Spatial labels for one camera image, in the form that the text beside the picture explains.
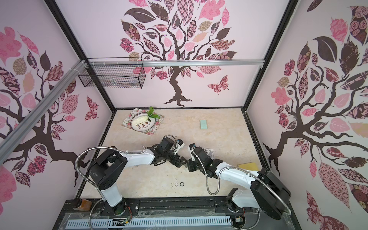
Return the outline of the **white gift box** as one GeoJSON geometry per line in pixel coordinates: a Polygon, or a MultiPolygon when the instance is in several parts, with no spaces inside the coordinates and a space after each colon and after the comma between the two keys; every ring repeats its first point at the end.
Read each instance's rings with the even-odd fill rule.
{"type": "Polygon", "coordinates": [[[213,149],[207,149],[207,148],[205,148],[205,151],[206,151],[207,155],[210,158],[214,159],[214,150],[213,149]]]}

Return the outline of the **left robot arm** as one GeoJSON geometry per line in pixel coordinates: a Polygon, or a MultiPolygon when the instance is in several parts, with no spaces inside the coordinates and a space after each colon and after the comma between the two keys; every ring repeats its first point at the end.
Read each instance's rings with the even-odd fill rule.
{"type": "Polygon", "coordinates": [[[178,155],[179,150],[184,146],[181,139],[167,135],[159,144],[149,148],[144,147],[142,151],[120,151],[115,147],[106,147],[105,151],[89,166],[88,174],[102,198],[114,208],[123,203],[117,180],[125,168],[139,165],[158,166],[165,162],[180,168],[186,164],[186,159],[178,155]]]}

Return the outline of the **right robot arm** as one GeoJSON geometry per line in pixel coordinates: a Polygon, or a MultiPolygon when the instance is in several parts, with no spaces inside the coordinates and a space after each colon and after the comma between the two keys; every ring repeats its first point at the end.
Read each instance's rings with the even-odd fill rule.
{"type": "Polygon", "coordinates": [[[261,209],[269,217],[280,220],[282,215],[291,215],[288,206],[291,192],[270,172],[263,168],[250,171],[226,163],[221,159],[211,158],[209,150],[190,144],[188,151],[188,169],[200,171],[206,177],[206,190],[214,196],[221,188],[222,181],[240,186],[230,193],[230,204],[240,208],[261,209]]]}

